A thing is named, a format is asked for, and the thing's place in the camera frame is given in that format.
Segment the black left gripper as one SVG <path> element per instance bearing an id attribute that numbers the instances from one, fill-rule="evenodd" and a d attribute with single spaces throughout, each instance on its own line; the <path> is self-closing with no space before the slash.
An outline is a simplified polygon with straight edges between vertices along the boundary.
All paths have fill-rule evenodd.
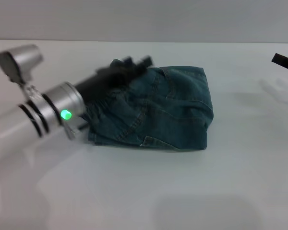
<path id="1" fill-rule="evenodd" d="M 150 56 L 145 56 L 136 64 L 128 56 L 122 59 L 124 67 L 107 67 L 100 69 L 92 77 L 75 85 L 84 101 L 103 98 L 112 89 L 127 85 L 137 76 L 137 71 L 146 71 L 153 65 Z"/>

